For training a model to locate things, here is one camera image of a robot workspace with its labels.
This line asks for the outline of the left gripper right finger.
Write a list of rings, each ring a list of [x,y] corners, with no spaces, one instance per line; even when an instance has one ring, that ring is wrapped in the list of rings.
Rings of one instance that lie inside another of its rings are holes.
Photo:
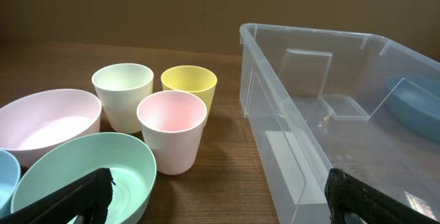
[[[332,168],[324,187],[331,224],[435,224],[436,221]]]

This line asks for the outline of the dark blue bowl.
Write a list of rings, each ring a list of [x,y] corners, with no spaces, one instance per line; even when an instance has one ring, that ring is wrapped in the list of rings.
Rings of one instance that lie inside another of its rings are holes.
[[[439,142],[439,81],[422,76],[391,76],[385,107],[408,130]]]

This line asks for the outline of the mint green bowl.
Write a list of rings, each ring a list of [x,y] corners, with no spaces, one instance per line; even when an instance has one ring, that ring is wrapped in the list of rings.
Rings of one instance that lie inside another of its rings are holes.
[[[107,223],[138,223],[157,175],[155,157],[140,139],[123,133],[95,133],[66,142],[42,156],[21,178],[11,212],[46,197],[99,169],[113,177]]]

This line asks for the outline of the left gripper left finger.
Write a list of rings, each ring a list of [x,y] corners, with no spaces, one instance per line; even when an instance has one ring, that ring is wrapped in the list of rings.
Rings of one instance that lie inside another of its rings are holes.
[[[105,224],[115,183],[109,168],[99,168],[1,219],[1,224]]]

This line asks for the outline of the light blue bowl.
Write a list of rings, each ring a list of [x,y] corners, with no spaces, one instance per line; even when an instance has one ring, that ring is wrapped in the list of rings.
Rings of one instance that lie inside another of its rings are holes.
[[[12,195],[21,178],[21,167],[17,158],[6,150],[0,156],[1,218],[11,213]]]

